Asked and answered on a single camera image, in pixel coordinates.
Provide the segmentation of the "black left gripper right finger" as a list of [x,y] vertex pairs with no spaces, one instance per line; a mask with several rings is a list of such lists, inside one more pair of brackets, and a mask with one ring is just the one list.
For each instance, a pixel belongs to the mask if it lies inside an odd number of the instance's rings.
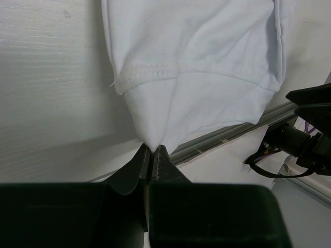
[[272,192],[260,185],[193,183],[154,153],[149,185],[151,247],[291,247]]

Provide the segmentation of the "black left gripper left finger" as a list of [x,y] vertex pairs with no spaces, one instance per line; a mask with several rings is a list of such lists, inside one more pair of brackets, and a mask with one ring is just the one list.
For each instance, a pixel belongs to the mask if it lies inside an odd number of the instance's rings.
[[3,183],[1,247],[143,247],[150,156],[141,145],[101,182]]

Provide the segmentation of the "white skirt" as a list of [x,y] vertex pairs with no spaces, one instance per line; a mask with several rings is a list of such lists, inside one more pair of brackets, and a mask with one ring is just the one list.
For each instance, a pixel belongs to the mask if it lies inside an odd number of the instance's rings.
[[102,1],[113,87],[141,141],[257,123],[286,74],[295,1]]

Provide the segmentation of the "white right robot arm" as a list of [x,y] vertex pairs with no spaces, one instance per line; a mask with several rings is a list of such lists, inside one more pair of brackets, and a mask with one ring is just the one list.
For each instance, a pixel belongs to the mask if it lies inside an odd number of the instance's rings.
[[[258,166],[285,152],[303,176],[330,175],[330,86],[293,90],[287,99],[305,122],[303,131],[284,123],[270,129],[245,164],[261,176],[281,179]],[[192,183],[170,161],[165,146],[154,153],[149,186],[151,247],[291,247],[272,192],[260,185]]]

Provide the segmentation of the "aluminium table rail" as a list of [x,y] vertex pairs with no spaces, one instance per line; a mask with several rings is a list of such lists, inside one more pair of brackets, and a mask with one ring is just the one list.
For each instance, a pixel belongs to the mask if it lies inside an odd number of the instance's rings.
[[[245,123],[225,127],[192,139],[178,146],[178,148],[170,154],[170,159],[175,165],[192,160],[194,157],[210,149],[239,138],[264,125],[272,126],[285,119],[293,118],[295,108],[296,105],[294,103],[286,103],[278,108],[268,110],[263,114],[256,125]],[[129,141],[108,147],[91,155],[90,158],[96,160],[92,167],[96,175],[93,176],[92,173],[88,173],[89,177],[87,181],[98,182],[110,177],[121,168],[124,163],[128,162],[128,160],[133,157],[140,145],[141,143],[138,141]]]

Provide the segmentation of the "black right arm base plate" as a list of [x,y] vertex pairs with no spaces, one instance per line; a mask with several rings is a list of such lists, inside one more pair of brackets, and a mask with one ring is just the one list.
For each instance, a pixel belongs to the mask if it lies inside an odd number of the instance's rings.
[[244,163],[249,165],[252,170],[261,176],[272,179],[281,178],[300,178],[310,176],[314,173],[313,168],[308,168],[304,173],[299,175],[282,175],[280,173],[274,174],[268,172],[257,166],[263,158],[285,152],[290,157],[300,158],[305,148],[311,139],[311,134],[316,130],[315,127],[310,127],[308,122],[305,122],[305,129],[301,131],[289,124],[285,123],[279,127],[269,130],[264,136],[262,145],[258,151],[250,155]]

